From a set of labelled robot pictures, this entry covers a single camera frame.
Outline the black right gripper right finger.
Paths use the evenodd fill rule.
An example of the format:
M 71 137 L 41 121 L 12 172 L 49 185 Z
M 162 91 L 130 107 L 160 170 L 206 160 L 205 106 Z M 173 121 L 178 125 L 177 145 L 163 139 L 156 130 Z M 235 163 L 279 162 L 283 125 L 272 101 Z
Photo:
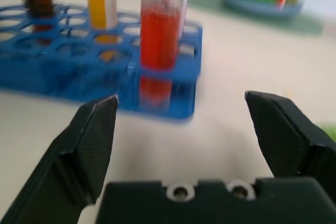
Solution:
M 335 142 L 288 98 L 245 93 L 262 154 L 275 177 L 335 181 Z

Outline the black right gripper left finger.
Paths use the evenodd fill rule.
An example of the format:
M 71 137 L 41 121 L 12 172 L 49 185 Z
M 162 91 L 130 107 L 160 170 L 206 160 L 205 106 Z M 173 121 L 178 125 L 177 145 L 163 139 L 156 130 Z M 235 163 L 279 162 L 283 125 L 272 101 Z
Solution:
M 77 223 L 99 198 L 112 151 L 118 96 L 82 105 L 52 141 L 1 223 Z

